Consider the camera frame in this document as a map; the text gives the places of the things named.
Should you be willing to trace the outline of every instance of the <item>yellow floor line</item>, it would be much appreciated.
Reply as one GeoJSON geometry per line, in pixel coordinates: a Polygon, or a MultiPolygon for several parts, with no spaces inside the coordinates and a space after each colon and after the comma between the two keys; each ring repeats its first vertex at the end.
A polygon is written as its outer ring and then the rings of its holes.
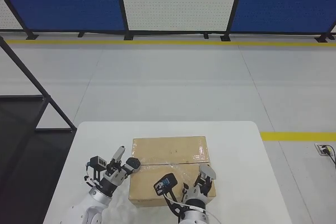
{"type": "Polygon", "coordinates": [[[263,141],[336,142],[336,132],[260,132],[263,141]]]}
{"type": "Polygon", "coordinates": [[[322,46],[336,47],[336,43],[250,42],[250,41],[186,41],[186,40],[6,40],[9,44],[124,44],[124,45],[226,45],[226,46],[322,46]]]}

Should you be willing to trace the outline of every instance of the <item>concrete floor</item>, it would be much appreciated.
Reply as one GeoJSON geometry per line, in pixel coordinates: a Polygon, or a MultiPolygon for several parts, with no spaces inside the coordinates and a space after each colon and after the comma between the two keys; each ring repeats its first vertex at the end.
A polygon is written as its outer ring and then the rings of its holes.
{"type": "MultiPolygon", "coordinates": [[[[85,35],[83,40],[105,38],[85,35]]],[[[311,37],[264,36],[233,36],[232,41],[315,42],[311,37]]],[[[11,47],[75,125],[84,121],[251,120],[260,131],[336,132],[336,48],[11,47]]],[[[0,50],[0,94],[36,93],[0,50]]],[[[65,127],[51,108],[39,126],[65,127]]],[[[327,143],[336,150],[336,142],[327,143]]],[[[292,222],[336,224],[336,175],[329,158],[318,155],[314,142],[265,142],[265,147],[292,222]]]]}

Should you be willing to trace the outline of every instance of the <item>white robotic arm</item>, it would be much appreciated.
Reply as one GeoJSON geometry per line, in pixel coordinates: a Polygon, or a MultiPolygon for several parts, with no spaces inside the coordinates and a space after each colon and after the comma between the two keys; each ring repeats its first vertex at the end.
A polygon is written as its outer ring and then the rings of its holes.
{"type": "MultiPolygon", "coordinates": [[[[121,157],[125,148],[121,146],[114,154],[109,164],[99,156],[90,159],[86,164],[94,169],[94,178],[85,176],[86,183],[91,190],[83,201],[72,206],[67,211],[60,224],[101,224],[102,211],[106,209],[112,200],[114,191],[133,172],[137,172],[141,166],[137,158],[129,158],[126,164],[121,166],[121,157]]],[[[175,198],[172,188],[178,183],[173,173],[167,174],[153,187],[157,195],[163,195],[171,210],[178,217],[180,224],[209,224],[206,214],[208,192],[212,187],[212,181],[216,179],[214,170],[205,164],[199,165],[199,175],[193,187],[184,183],[183,197],[180,202],[175,198]]]]}
{"type": "Polygon", "coordinates": [[[102,211],[106,209],[112,200],[112,195],[116,188],[133,172],[137,172],[141,163],[137,158],[129,158],[126,164],[121,166],[121,157],[125,151],[124,146],[119,147],[109,164],[99,156],[95,156],[87,163],[86,169],[94,169],[94,179],[91,190],[83,201],[72,206],[67,211],[60,224],[100,224],[102,222],[102,211]],[[100,180],[100,173],[104,172],[104,177],[100,180]]]}

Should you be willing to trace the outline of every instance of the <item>brown cardboard box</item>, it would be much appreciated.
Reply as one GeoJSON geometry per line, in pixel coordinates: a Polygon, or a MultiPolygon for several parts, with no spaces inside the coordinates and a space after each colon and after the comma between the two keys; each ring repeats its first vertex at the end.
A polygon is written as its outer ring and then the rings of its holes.
{"type": "Polygon", "coordinates": [[[132,156],[141,165],[210,162],[204,136],[172,138],[135,138],[132,156]]]}
{"type": "MultiPolygon", "coordinates": [[[[178,181],[173,193],[177,200],[181,200],[183,183],[193,186],[199,174],[199,164],[143,165],[139,172],[130,176],[129,200],[132,204],[137,207],[166,206],[164,197],[156,194],[153,185],[170,172],[178,181]]],[[[208,201],[210,202],[215,196],[213,182],[212,189],[208,193],[208,201]]]]}
{"type": "MultiPolygon", "coordinates": [[[[173,193],[181,200],[183,183],[192,186],[199,174],[199,164],[210,164],[205,137],[134,139],[132,155],[141,161],[141,169],[130,176],[129,186],[129,200],[137,207],[167,205],[163,196],[157,196],[153,185],[171,172],[178,181],[173,193]]],[[[215,196],[213,183],[208,201],[215,196]]]]}

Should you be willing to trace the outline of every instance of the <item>electrical socket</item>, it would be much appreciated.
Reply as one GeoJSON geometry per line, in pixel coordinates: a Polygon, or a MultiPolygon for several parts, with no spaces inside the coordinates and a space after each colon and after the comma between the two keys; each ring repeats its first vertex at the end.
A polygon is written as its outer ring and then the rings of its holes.
{"type": "Polygon", "coordinates": [[[323,152],[324,149],[330,151],[330,155],[334,156],[334,153],[325,144],[315,143],[315,148],[318,151],[320,156],[329,156],[329,155],[327,155],[327,153],[323,152]]]}

